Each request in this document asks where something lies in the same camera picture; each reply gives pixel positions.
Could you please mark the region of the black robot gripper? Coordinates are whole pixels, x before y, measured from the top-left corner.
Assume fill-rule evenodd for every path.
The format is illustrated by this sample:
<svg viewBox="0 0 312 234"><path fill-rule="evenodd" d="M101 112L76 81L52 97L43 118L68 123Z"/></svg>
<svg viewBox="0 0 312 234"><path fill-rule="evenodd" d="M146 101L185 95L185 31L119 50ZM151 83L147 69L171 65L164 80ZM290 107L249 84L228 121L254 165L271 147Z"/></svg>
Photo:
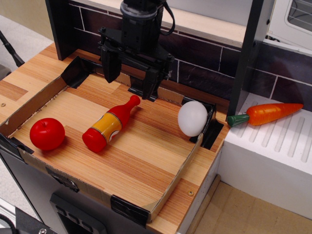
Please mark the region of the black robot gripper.
<svg viewBox="0 0 312 234"><path fill-rule="evenodd" d="M172 74L174 57L158 42L162 34L163 10L164 7L152 7L146 11L138 7L121 7L121 30L99 29L106 81L111 83L119 77L122 63L145 71L142 99L157 99L159 85Z"/></svg>

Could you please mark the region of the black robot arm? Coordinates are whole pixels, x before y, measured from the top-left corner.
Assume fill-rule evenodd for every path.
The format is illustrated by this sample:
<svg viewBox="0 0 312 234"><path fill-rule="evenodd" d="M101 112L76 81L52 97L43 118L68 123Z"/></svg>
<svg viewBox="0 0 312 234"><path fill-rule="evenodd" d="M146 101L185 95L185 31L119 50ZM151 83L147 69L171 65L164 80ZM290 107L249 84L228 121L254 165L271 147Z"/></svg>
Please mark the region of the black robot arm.
<svg viewBox="0 0 312 234"><path fill-rule="evenodd" d="M111 83L120 75L123 64L145 73L142 81L135 81L129 89L142 99L155 101L157 90L163 80L172 73L174 56L159 43L160 35L171 34L161 31L163 11L172 11L164 0L124 0L120 4L122 13L121 30L102 27L101 63L104 77Z"/></svg>

